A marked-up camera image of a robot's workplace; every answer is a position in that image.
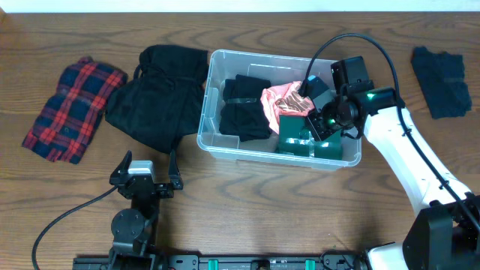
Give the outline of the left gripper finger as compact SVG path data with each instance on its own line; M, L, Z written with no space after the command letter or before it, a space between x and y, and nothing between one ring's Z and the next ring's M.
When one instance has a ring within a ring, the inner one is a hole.
M122 180L124 177L128 175L128 168L132 162L132 152L128 150L123 157L120 164L113 170L111 174L112 180Z
M179 172L177 160L176 160L176 151L172 150L169 155L169 179L172 184L181 184L182 177Z

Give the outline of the green taped garment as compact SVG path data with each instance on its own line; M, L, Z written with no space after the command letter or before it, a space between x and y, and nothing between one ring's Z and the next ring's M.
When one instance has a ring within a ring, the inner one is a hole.
M341 133L337 132L324 141L316 141L301 116L281 115L277 152L307 158L341 160L343 148Z

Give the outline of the pink printed t-shirt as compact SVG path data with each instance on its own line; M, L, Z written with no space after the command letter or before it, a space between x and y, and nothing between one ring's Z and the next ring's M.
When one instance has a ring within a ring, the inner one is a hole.
M301 97L300 81L264 88L260 97L263 112L269 127L280 133L280 116L306 116L314 105L308 97Z

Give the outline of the clear plastic storage bin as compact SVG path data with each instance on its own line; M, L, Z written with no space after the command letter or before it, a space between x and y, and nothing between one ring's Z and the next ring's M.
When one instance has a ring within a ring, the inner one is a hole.
M269 139L242 142L238 136L220 132L221 110L225 103L223 90L225 80L233 80L237 75L268 80L272 85L282 85L301 81L310 63L309 58L285 55L269 55L253 52L240 52L218 49L211 54L202 114L197 132L197 145L215 158L257 161L318 170L338 170L354 167L362 159L362 142L343 137L341 160L315 157L301 157L279 154L275 150L278 135Z

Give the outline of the black taped garment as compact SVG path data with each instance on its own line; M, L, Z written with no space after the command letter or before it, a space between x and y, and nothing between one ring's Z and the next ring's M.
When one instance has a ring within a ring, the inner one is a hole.
M238 136L241 142L268 139L272 132L260 98L270 86L269 80L239 74L226 79L219 131Z

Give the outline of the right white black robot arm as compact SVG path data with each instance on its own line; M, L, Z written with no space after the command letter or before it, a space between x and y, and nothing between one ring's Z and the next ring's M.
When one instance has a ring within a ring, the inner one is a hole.
M314 108L307 126L316 141L339 133L364 137L401 183L415 221L401 243L372 247L357 269L478 269L479 196L455 178L416 128L392 87L375 88L362 57L331 65L334 88L306 74L300 88Z

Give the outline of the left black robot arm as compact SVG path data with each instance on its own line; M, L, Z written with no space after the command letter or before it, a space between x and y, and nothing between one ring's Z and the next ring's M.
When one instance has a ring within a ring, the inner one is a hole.
M109 269L169 268L169 260L156 247L160 201L174 197L184 183L176 161L176 152L169 154L169 181L155 181L154 164L150 160L133 160L128 151L109 178L109 183L127 200L130 208L112 219L112 248Z

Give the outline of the large black folded garment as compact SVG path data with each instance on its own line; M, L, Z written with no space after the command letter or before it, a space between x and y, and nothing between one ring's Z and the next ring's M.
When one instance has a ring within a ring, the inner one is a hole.
M133 79L111 94L106 121L169 154L182 137L198 131L209 72L207 56L206 50L176 45L146 48Z

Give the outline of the red navy plaid shirt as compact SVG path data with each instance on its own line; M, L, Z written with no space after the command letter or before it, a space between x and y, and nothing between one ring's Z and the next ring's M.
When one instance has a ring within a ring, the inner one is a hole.
M123 70L89 56L67 66L22 147L51 162L78 164L101 123L110 95L127 81Z

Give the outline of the dark navy folded garment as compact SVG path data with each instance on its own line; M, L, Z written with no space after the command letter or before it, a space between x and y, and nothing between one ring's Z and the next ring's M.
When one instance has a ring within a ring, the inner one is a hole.
M472 109L462 55L417 46L411 64L433 119L463 117Z

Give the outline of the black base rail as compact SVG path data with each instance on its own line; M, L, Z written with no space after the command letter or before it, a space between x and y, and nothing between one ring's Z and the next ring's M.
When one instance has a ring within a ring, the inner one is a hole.
M162 259L126 256L83 257L73 270L368 270L367 262L352 254L327 253L318 257L254 257L175 255Z

